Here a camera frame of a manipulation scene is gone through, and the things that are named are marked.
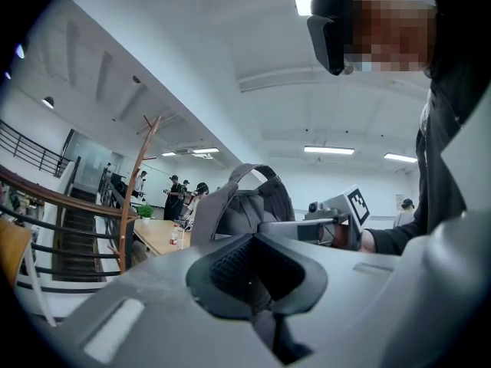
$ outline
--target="vr headset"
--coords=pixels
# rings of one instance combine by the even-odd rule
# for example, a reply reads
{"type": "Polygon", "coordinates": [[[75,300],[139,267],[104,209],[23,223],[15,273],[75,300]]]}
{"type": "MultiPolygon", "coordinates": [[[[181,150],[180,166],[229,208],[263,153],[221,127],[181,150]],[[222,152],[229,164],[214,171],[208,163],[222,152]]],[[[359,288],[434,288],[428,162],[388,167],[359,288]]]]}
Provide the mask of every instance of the vr headset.
{"type": "Polygon", "coordinates": [[[361,71],[353,51],[354,15],[359,12],[353,0],[312,0],[312,16],[307,20],[315,57],[326,70],[338,76],[361,71]]]}

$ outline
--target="gray plastic surface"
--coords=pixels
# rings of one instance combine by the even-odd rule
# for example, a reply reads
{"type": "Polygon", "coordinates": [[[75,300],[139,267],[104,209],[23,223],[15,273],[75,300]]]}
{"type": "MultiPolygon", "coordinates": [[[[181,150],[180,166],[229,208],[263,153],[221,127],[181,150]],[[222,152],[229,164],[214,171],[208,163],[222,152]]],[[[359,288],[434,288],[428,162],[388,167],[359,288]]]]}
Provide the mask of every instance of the gray plastic surface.
{"type": "MultiPolygon", "coordinates": [[[[328,275],[318,303],[285,319],[292,338],[314,351],[292,365],[431,365],[489,292],[490,230],[489,214],[467,214],[411,240],[402,257],[268,236],[328,275]]],[[[82,348],[110,309],[132,297],[145,310],[110,366],[282,366],[249,322],[213,317],[186,288],[190,265],[235,239],[145,261],[82,304],[61,334],[82,348]]]]}

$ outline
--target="gray backpack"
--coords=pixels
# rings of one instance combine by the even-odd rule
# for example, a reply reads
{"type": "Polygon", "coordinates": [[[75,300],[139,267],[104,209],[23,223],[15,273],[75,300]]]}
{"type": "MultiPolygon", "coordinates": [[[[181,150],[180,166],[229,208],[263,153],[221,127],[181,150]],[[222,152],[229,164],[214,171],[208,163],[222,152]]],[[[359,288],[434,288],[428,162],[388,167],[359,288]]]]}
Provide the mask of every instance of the gray backpack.
{"type": "Polygon", "coordinates": [[[256,233],[262,222],[294,220],[292,200],[273,169],[244,163],[232,172],[228,183],[199,201],[191,245],[214,240],[215,234],[256,233]],[[268,181],[252,191],[239,190],[239,181],[254,169],[268,181]]]}

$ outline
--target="stair step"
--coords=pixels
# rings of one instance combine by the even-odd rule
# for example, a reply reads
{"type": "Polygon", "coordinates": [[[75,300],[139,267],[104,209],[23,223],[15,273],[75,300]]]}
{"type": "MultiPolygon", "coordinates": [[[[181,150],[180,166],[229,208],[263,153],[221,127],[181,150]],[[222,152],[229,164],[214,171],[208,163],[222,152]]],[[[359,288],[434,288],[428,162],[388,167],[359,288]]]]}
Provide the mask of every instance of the stair step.
{"type": "Polygon", "coordinates": [[[61,238],[61,243],[72,243],[75,245],[94,245],[94,239],[93,238],[86,238],[86,237],[80,237],[80,236],[66,236],[64,235],[61,238]]]}

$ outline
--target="hand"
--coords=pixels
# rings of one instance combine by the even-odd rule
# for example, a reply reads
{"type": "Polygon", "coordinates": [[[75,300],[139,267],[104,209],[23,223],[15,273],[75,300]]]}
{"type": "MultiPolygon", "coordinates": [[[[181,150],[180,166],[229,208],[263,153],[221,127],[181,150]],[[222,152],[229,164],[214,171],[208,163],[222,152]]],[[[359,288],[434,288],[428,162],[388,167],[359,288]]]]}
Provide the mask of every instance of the hand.
{"type": "MultiPolygon", "coordinates": [[[[348,244],[348,225],[334,225],[334,241],[332,242],[332,246],[335,248],[343,248],[348,244]]],[[[358,252],[365,252],[374,254],[376,253],[375,249],[375,240],[374,236],[368,231],[363,230],[361,233],[361,247],[358,249],[358,252]]]]}

